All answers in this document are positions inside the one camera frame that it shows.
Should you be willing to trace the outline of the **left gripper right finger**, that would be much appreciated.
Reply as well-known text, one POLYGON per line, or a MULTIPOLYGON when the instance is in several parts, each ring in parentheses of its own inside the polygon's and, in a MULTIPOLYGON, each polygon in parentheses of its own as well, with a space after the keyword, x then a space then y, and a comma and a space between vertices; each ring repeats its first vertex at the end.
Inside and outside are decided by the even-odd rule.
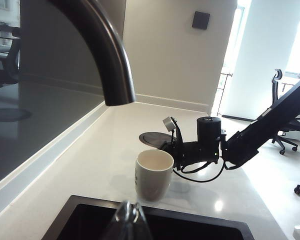
POLYGON ((133 240, 153 239, 145 213, 139 202, 137 202, 132 208, 132 229, 133 240))

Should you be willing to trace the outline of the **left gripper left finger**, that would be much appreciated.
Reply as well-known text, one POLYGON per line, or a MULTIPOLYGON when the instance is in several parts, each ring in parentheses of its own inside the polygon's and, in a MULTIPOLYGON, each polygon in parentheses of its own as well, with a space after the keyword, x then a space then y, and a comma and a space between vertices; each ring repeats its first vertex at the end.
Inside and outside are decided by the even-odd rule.
POLYGON ((132 240, 133 224, 131 222, 132 205, 128 200, 124 200, 114 214, 115 240, 132 240))

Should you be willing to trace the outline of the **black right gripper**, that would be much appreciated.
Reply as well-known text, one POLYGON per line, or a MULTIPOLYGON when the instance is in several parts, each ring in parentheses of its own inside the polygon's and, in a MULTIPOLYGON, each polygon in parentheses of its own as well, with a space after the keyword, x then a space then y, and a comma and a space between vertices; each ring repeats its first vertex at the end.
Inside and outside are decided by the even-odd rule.
POLYGON ((177 171, 190 165, 190 161, 186 157, 186 152, 182 144, 180 145, 176 142, 171 143, 165 141, 162 144, 162 150, 172 156, 174 160, 173 167, 176 168, 177 171))

